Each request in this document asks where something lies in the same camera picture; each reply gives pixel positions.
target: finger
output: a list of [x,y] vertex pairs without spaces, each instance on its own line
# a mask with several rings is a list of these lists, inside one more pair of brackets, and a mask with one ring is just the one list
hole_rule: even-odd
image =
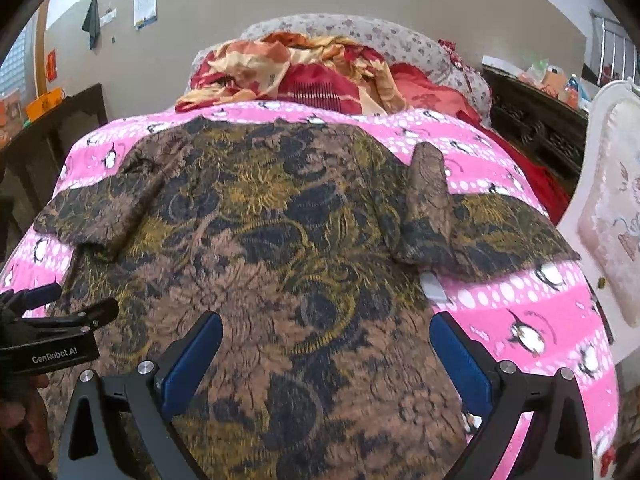
[[36,375],[30,379],[30,384],[34,388],[47,388],[49,386],[49,378],[46,375]]
[[24,406],[19,402],[0,402],[0,428],[15,428],[22,422],[24,415]]
[[45,465],[53,460],[53,449],[47,428],[47,409],[38,392],[32,392],[27,408],[29,424],[24,443],[36,464]]

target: pink blanket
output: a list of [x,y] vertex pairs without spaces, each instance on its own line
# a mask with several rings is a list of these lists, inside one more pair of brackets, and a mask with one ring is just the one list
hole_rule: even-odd
[[[505,193],[544,212],[520,168],[497,144],[462,121],[426,110],[389,117],[346,116],[284,102],[245,102],[113,121],[75,143],[54,196],[62,189],[88,186],[116,173],[139,139],[200,114],[235,123],[283,118],[356,124],[407,164],[418,142],[430,142],[445,156],[450,192]],[[0,291],[62,282],[72,252],[72,247],[30,228],[0,274]],[[616,375],[602,320],[578,265],[549,264],[477,285],[438,280],[425,273],[422,286],[436,310],[452,313],[497,360],[510,359],[523,371],[544,375],[552,375],[559,367],[571,368],[584,399],[594,453],[600,456],[609,447],[617,425]],[[44,314],[44,307],[31,312],[32,316]],[[494,480],[507,478],[529,421],[529,414],[521,417]]]

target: white polka dot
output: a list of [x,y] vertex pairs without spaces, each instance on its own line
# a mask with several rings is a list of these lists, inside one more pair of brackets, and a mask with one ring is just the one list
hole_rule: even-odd
[[516,288],[519,288],[520,290],[524,288],[524,282],[517,276],[512,276],[510,278],[510,282],[513,283],[513,285],[515,285]]
[[462,303],[467,308],[476,307],[476,302],[474,301],[474,297],[471,295],[471,292],[466,290],[466,288],[463,288],[462,290],[459,291],[458,299],[460,300],[460,303]]
[[505,300],[513,301],[516,299],[516,294],[513,291],[513,287],[509,285],[509,283],[501,283],[500,284],[500,292],[504,296]]

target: floral headboard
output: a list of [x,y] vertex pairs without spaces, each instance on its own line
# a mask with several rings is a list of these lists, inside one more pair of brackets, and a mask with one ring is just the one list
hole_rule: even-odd
[[[449,52],[437,41],[393,22],[363,18],[350,14],[294,14],[255,23],[241,35],[241,40],[258,40],[270,32],[285,30],[312,36],[347,36],[377,50],[389,65],[405,62],[417,66],[439,85],[455,88],[466,96],[483,119],[489,117],[489,85],[476,72],[463,72],[450,60]],[[201,50],[193,61],[191,75],[202,60],[220,44]]]

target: dark wooden furniture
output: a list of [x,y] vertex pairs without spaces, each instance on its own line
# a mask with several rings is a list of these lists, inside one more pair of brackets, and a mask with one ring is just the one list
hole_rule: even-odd
[[483,66],[493,94],[492,127],[572,196],[580,177],[588,116],[506,72]]
[[58,171],[62,170],[66,155],[62,149],[58,129],[68,117],[76,112],[84,112],[90,116],[95,115],[100,126],[104,126],[108,122],[100,83],[90,86],[74,96],[66,97],[58,106],[25,126],[4,148],[0,149],[0,167],[6,166],[18,177],[27,199],[33,207],[34,214],[40,212],[44,203],[38,197],[26,163],[33,158],[34,145],[45,140],[49,145]]

